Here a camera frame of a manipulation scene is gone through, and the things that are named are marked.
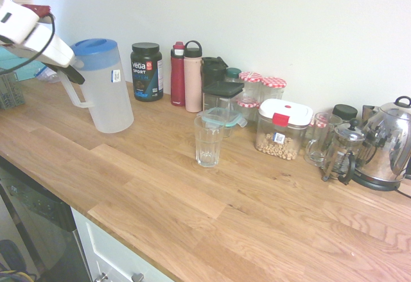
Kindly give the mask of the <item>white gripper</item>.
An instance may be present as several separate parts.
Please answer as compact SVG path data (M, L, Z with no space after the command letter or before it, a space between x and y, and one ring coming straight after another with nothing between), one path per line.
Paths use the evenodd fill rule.
M85 78L73 66L69 66L74 58L73 50L59 36L51 36L51 29L42 24L36 25L23 43L22 57L30 58L39 53L51 39L38 59L47 63L46 66L54 72L62 71L72 83L82 85Z

